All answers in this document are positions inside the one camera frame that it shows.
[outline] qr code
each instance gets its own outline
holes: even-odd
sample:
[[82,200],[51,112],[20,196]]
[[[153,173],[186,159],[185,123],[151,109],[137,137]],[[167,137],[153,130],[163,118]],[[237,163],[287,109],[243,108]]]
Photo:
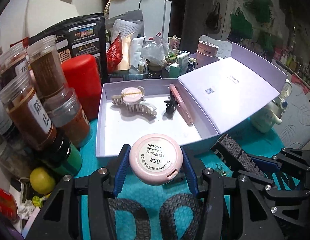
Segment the qr code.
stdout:
[[208,95],[210,95],[211,93],[214,93],[214,92],[215,92],[212,88],[209,88],[209,89],[207,89],[207,90],[205,90],[205,91],[206,91],[206,93],[207,93]]

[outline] yellow fruit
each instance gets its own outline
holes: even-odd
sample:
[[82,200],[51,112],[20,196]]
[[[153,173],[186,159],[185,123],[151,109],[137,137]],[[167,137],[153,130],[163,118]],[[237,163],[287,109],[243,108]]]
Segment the yellow fruit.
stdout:
[[30,183],[36,192],[43,195],[52,192],[56,186],[55,179],[48,174],[44,167],[39,167],[32,171]]

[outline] crumpled tissue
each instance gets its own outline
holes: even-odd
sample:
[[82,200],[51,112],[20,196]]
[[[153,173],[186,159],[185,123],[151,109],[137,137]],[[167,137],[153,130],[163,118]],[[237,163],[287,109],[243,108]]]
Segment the crumpled tissue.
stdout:
[[17,209],[17,214],[21,219],[26,219],[31,216],[31,214],[34,212],[35,206],[33,205],[33,202],[31,200],[26,200],[25,203],[21,203]]

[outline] white refrigerator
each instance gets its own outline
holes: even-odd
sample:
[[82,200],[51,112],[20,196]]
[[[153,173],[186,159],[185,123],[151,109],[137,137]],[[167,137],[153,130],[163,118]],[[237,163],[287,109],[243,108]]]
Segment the white refrigerator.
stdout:
[[166,0],[111,0],[108,17],[141,9],[145,21],[145,39],[149,40],[161,33],[161,37],[167,41],[171,7],[172,2]]

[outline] black pouch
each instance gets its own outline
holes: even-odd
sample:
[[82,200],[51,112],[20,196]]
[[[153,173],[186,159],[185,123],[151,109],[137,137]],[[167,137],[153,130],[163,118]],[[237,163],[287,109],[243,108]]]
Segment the black pouch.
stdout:
[[96,59],[102,84],[108,83],[103,13],[78,16],[57,23],[29,38],[29,45],[50,35],[56,35],[61,63],[82,54],[91,54]]

